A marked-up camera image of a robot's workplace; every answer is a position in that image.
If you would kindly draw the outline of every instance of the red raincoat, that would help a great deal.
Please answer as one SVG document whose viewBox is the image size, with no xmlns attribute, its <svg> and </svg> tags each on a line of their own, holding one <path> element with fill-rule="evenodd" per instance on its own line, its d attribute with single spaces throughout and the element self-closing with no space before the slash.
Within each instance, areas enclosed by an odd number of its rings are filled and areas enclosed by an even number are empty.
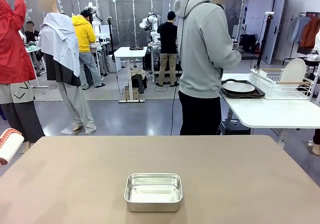
<svg viewBox="0 0 320 224">
<path fill-rule="evenodd" d="M 14 11 L 0 0 L 0 83 L 21 83 L 36 78 L 19 30 L 25 22 L 26 3 L 15 0 Z"/>
</svg>

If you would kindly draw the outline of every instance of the brown jacket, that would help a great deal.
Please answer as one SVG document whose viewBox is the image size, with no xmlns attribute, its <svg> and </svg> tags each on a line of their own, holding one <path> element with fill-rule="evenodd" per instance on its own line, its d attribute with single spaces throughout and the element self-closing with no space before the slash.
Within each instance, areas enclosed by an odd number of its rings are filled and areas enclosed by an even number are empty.
<svg viewBox="0 0 320 224">
<path fill-rule="evenodd" d="M 316 34 L 320 29 L 320 18 L 313 18 L 304 27 L 300 47 L 313 48 L 315 46 Z"/>
</svg>

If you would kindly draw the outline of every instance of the person in black shirt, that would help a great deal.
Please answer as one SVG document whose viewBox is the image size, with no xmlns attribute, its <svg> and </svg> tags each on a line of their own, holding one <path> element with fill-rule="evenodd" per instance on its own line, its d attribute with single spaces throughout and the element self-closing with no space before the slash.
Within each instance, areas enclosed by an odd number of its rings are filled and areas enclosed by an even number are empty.
<svg viewBox="0 0 320 224">
<path fill-rule="evenodd" d="M 176 61 L 177 61 L 177 30 L 178 27 L 174 25 L 176 20 L 176 14 L 170 11 L 167 15 L 167 22 L 160 24 L 157 32 L 160 34 L 161 39 L 161 51 L 160 51 L 160 72 L 159 82 L 157 86 L 162 87 L 164 85 L 165 70 L 167 61 L 169 60 L 170 66 L 170 87 L 178 86 L 176 82 Z"/>
<path fill-rule="evenodd" d="M 26 22 L 27 25 L 31 25 L 32 24 L 32 32 L 31 31 L 26 31 L 24 34 L 25 34 L 25 37 L 26 37 L 26 42 L 27 43 L 30 43 L 30 42 L 35 42 L 36 41 L 36 37 L 38 39 L 38 36 L 39 36 L 39 31 L 35 30 L 35 26 L 34 26 L 34 23 L 32 21 L 27 21 Z M 41 64 L 38 62 L 38 60 L 36 59 L 36 56 L 35 54 L 32 52 L 31 54 L 31 58 L 32 58 L 32 61 L 33 61 L 33 65 L 35 66 L 35 72 L 36 72 L 36 75 L 38 77 L 41 76 L 41 70 L 44 68 L 41 67 Z"/>
</svg>

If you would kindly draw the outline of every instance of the yellow hoodie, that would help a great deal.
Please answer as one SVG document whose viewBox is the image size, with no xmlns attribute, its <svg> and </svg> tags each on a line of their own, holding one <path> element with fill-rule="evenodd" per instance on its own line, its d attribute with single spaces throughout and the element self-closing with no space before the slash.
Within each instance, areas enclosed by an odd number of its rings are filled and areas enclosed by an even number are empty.
<svg viewBox="0 0 320 224">
<path fill-rule="evenodd" d="M 94 28 L 82 16 L 73 16 L 71 19 L 79 43 L 79 52 L 90 52 L 90 43 L 96 42 Z"/>
</svg>

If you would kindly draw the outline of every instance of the stainless steel container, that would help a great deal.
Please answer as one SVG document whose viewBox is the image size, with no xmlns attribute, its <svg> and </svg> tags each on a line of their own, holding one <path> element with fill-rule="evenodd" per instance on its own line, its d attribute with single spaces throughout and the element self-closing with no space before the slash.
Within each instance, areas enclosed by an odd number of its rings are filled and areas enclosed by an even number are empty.
<svg viewBox="0 0 320 224">
<path fill-rule="evenodd" d="M 124 199 L 131 212 L 177 212 L 182 198 L 181 179 L 173 173 L 131 174 L 124 191 Z"/>
</svg>

